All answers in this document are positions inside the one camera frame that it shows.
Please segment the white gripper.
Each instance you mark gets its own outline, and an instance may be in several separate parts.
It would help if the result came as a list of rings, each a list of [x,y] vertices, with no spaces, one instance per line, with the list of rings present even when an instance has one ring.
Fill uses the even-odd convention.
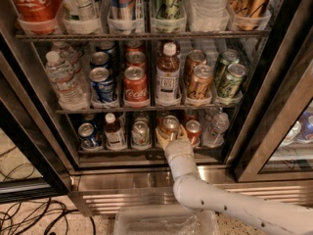
[[[164,138],[158,128],[156,128],[156,139],[159,146],[164,150],[165,157],[169,163],[176,157],[194,155],[193,146],[188,142],[188,134],[183,125],[179,126],[179,140],[171,141],[169,138]]]

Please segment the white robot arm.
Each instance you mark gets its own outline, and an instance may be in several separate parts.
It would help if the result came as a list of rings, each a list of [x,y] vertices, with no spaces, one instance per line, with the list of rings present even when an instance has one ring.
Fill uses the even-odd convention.
[[[312,208],[228,192],[202,180],[182,125],[177,139],[158,128],[156,138],[171,169],[174,196],[186,209],[220,212],[269,235],[313,235]]]

